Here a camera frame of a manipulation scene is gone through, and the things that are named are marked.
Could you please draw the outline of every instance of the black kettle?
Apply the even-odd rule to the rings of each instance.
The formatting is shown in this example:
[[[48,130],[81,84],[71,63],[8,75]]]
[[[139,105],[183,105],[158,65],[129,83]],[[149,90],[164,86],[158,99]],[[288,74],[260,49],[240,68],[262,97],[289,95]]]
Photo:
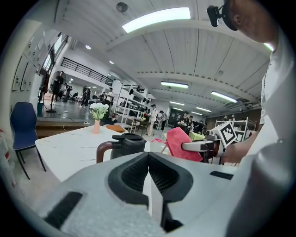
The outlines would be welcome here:
[[[146,140],[133,133],[124,133],[122,135],[113,135],[114,140],[118,142],[104,142],[97,148],[97,163],[103,162],[104,152],[112,149],[110,159],[126,156],[145,149]]]

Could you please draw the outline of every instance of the marble tabletop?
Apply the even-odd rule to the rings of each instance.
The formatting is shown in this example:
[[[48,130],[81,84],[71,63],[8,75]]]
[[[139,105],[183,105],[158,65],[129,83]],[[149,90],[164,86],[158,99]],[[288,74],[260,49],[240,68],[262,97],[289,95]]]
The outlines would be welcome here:
[[[77,171],[96,163],[97,147],[106,141],[115,141],[120,133],[101,127],[99,134],[93,126],[36,140],[36,147],[48,168],[61,182]],[[147,141],[145,151],[150,151]],[[104,153],[104,162],[110,160],[111,150]]]

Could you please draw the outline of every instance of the kettle lid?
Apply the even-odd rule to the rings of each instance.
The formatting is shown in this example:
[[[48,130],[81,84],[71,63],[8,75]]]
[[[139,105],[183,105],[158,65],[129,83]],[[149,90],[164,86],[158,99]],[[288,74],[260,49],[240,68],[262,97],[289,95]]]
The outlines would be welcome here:
[[[124,133],[122,135],[113,135],[113,139],[118,140],[122,145],[132,149],[145,147],[146,140],[141,136],[133,133]]]

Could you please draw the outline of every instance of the blue chair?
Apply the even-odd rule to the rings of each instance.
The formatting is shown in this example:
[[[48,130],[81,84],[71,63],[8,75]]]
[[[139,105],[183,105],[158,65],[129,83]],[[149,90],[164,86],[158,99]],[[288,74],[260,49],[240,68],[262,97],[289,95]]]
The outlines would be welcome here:
[[[36,147],[35,145],[35,141],[37,140],[37,134],[35,131],[36,121],[37,121],[37,117],[36,117],[33,105],[31,103],[28,103],[28,102],[16,103],[10,115],[10,123],[12,125],[12,129],[14,132],[12,147],[15,150],[18,157],[18,161],[28,179],[30,178],[19,157],[21,157],[23,163],[25,164],[21,151]],[[38,149],[37,149],[37,153],[38,153],[40,162],[42,164],[42,167],[46,172],[46,169],[44,167],[44,164],[42,162]]]

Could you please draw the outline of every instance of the ceiling light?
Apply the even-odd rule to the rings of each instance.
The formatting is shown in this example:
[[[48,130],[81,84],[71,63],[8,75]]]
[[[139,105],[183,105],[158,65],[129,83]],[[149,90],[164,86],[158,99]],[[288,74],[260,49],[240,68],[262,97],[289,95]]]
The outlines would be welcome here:
[[[176,105],[181,105],[181,106],[184,106],[184,104],[181,104],[181,103],[177,103],[177,102],[172,102],[170,101],[171,104],[176,104]]]
[[[183,111],[183,109],[178,109],[178,108],[173,108],[173,109]]]
[[[171,8],[138,17],[123,25],[122,28],[124,28],[127,33],[130,33],[144,26],[158,22],[190,18],[190,11],[188,7]]]
[[[204,110],[206,112],[210,112],[211,113],[211,110],[208,110],[208,109],[203,109],[203,108],[200,108],[200,107],[196,107],[197,109],[200,109],[200,110]]]
[[[230,97],[228,97],[228,96],[226,96],[226,95],[224,95],[224,94],[220,94],[220,93],[218,93],[218,92],[216,92],[216,91],[212,91],[211,94],[216,95],[216,96],[219,96],[219,97],[221,97],[221,98],[223,98],[223,99],[229,100],[229,101],[231,101],[231,102],[233,102],[233,103],[237,103],[237,100],[232,99],[232,98],[230,98]]]
[[[182,84],[182,83],[174,83],[174,82],[166,82],[166,81],[162,81],[161,84],[163,86],[168,86],[168,87],[180,87],[180,88],[188,88],[187,84]]]
[[[269,48],[271,51],[274,51],[273,47],[269,43],[264,43],[264,45]]]
[[[201,113],[196,113],[196,112],[193,112],[193,111],[191,111],[191,113],[198,114],[198,115],[202,115]]]

